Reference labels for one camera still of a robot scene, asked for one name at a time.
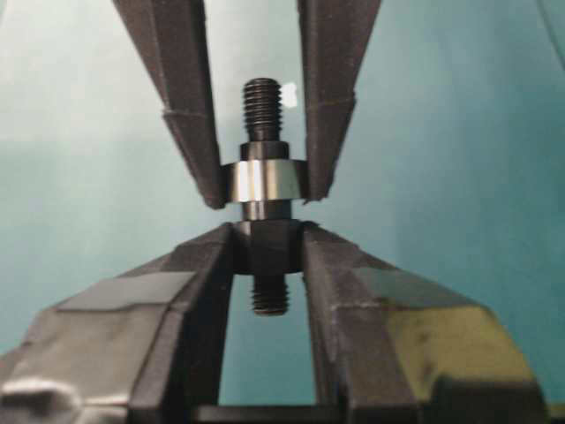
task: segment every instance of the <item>silver metal ring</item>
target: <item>silver metal ring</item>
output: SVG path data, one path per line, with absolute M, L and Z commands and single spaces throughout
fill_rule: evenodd
M 305 161 L 240 161 L 223 165 L 222 170 L 228 201 L 277 201 L 306 197 Z

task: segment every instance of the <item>gray tape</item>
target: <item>gray tape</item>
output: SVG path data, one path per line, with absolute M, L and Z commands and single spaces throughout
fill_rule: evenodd
M 455 291 L 400 269 L 353 269 L 380 301 L 400 307 L 458 307 L 476 305 Z
M 3 395 L 51 392 L 69 405 L 126 403 L 165 310 L 42 312 Z
M 0 388 L 2 387 L 4 382 L 8 380 L 8 377 L 10 377 L 11 371 L 18 363 L 20 354 L 21 354 L 21 350 L 18 348 L 8 351 L 2 356 L 0 356 Z
M 194 272 L 155 272 L 101 280 L 66 300 L 60 311 L 111 311 L 143 304 L 169 303 Z
M 80 412 L 76 424 L 123 424 L 126 422 L 125 406 L 87 406 Z

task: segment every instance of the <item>screw thread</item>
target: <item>screw thread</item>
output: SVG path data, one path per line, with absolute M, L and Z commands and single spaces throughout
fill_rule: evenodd
M 283 315 L 289 310 L 289 289 L 284 276 L 256 276 L 253 312 L 262 316 Z
M 256 78 L 244 86 L 245 128 L 250 141 L 279 140 L 281 86 L 274 79 Z

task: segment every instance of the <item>blue-green wall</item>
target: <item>blue-green wall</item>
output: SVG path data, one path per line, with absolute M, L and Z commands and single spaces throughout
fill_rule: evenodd
M 565 44 L 565 2 L 544 3 Z M 250 78 L 301 93 L 293 1 L 207 2 L 222 159 Z M 303 105 L 284 139 L 304 157 Z M 238 218 L 206 209 L 111 1 L 9 0 L 0 26 L 0 352 L 34 312 Z M 388 0 L 331 198 L 296 205 L 368 252 L 499 315 L 565 399 L 565 72 L 531 0 Z M 299 278 L 255 318 L 234 288 L 224 403 L 308 403 Z

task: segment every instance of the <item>threaded bolt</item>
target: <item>threaded bolt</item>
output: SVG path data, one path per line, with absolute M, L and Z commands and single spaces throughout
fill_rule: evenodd
M 281 86 L 274 79 L 256 78 L 244 86 L 245 129 L 249 141 L 279 140 Z
M 289 290 L 284 276 L 255 276 L 252 302 L 257 315 L 284 315 L 289 310 Z
M 281 86 L 274 79 L 256 78 L 244 86 L 245 129 L 249 141 L 278 141 L 281 132 Z M 282 315 L 289 309 L 284 275 L 255 276 L 253 311 L 261 316 Z

